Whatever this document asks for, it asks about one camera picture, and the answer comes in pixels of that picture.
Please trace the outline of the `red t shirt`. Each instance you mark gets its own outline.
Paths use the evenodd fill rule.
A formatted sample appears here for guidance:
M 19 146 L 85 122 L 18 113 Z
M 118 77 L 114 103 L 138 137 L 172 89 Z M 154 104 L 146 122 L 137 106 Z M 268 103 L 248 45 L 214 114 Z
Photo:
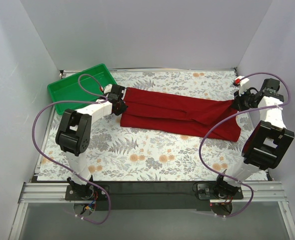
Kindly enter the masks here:
M 121 116 L 121 127 L 204 137 L 214 125 L 229 117 L 209 137 L 237 142 L 241 134 L 232 100 L 194 98 L 129 87 L 124 101 L 128 108 Z

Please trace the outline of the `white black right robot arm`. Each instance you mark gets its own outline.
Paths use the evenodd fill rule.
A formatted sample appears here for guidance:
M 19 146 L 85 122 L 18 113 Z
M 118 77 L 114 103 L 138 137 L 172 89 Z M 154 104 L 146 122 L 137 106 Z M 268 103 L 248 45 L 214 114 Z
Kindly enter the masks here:
M 243 159 L 217 177 L 213 193 L 219 199 L 234 197 L 241 191 L 241 183 L 253 174 L 275 169 L 295 137 L 283 122 L 280 81 L 267 78 L 260 90 L 251 87 L 249 81 L 243 76 L 235 79 L 233 84 L 239 90 L 234 93 L 232 106 L 240 111 L 259 109 L 260 121 L 243 146 Z

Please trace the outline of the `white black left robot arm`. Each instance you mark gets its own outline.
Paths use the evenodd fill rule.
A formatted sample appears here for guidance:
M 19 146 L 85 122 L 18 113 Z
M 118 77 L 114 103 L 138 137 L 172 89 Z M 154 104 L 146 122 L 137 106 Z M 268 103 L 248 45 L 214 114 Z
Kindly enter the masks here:
M 62 115 L 55 142 L 65 153 L 72 176 L 67 182 L 72 191 L 83 200 L 89 200 L 94 187 L 87 183 L 92 179 L 86 160 L 86 150 L 90 145 L 91 126 L 105 116 L 121 115 L 128 106 L 123 101 L 126 88 L 109 84 L 103 89 L 107 99 L 97 99 L 94 104 L 77 110 L 66 109 Z

